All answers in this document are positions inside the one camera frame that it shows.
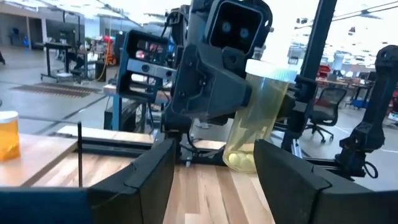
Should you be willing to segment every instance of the wooden tabletop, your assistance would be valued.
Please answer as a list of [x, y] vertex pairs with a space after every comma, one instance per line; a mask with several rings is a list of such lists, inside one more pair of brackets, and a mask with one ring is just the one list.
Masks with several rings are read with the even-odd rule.
[[316, 78], [315, 81], [317, 82], [322, 82], [322, 83], [327, 83], [327, 84], [333, 84], [333, 85], [343, 85], [343, 86], [347, 86], [349, 85], [349, 83], [346, 82], [341, 82], [341, 81], [331, 81], [331, 80], [327, 80], [326, 78]]
[[[58, 133], [76, 134], [66, 126]], [[123, 141], [153, 141], [148, 134], [83, 128], [83, 136]], [[197, 147], [219, 148], [224, 142], [198, 141]], [[123, 157], [83, 155], [83, 186], [91, 186], [130, 164]], [[77, 186], [76, 155], [71, 154], [42, 178], [37, 186]], [[256, 174], [228, 167], [193, 164], [176, 166], [164, 224], [274, 224]]]
[[19, 135], [20, 158], [0, 162], [0, 186], [31, 186], [77, 147], [75, 139]]
[[[137, 92], [145, 92], [145, 89], [143, 88], [130, 88], [133, 91], [137, 91]], [[103, 87], [103, 91], [105, 95], [116, 95], [116, 86], [115, 85], [105, 85]], [[161, 101], [168, 101], [170, 98], [170, 92], [168, 91], [158, 91], [156, 94], [156, 100], [161, 100]]]
[[[72, 136], [77, 136], [76, 126], [64, 126], [59, 131], [59, 134], [70, 134]], [[117, 141], [132, 141], [132, 142], [143, 142], [152, 144], [154, 142], [154, 137], [151, 134], [141, 134], [141, 133], [129, 133], [123, 131], [110, 131], [96, 128], [82, 128], [81, 135], [86, 138], [97, 138], [97, 139], [112, 139]], [[194, 142], [194, 145], [203, 149], [219, 149], [224, 146], [225, 142], [220, 141], [207, 141], [201, 140]]]

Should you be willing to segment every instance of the jar lid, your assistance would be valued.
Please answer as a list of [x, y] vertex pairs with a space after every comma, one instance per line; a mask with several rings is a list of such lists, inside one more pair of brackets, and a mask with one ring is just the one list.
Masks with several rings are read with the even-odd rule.
[[295, 70], [279, 68], [271, 63], [254, 59], [249, 59], [247, 61], [246, 73], [287, 83], [295, 83], [297, 76], [297, 72]]
[[18, 119], [16, 111], [0, 111], [0, 124], [10, 123]]

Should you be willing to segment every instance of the office chair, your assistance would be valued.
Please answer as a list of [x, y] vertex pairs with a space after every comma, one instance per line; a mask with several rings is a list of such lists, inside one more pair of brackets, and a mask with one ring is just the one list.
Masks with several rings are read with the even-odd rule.
[[313, 106], [310, 122], [305, 129], [312, 129], [312, 134], [318, 132], [322, 136], [321, 143], [325, 143], [323, 132], [330, 134], [330, 141], [333, 141], [334, 134], [319, 125], [334, 126], [338, 119], [338, 105], [343, 100], [347, 90], [343, 88], [326, 87], [322, 90], [319, 99]]

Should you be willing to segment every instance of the robot camera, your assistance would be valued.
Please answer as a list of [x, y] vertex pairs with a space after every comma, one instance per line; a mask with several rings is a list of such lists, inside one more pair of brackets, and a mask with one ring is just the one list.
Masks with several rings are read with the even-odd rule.
[[270, 11], [245, 1], [215, 0], [206, 24], [206, 41], [221, 49], [238, 49], [250, 57], [257, 43], [264, 43], [270, 16]]

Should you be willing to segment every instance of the plastic container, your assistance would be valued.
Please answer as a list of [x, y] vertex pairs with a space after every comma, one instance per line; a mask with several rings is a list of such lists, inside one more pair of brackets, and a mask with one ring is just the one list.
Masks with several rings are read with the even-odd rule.
[[225, 164], [238, 171], [256, 171], [254, 141], [267, 139], [272, 132], [287, 87], [294, 83], [296, 71], [280, 69], [272, 64], [249, 59], [246, 80], [252, 86], [249, 105], [235, 114], [225, 145]]
[[20, 155], [18, 113], [0, 111], [0, 161], [15, 159]]

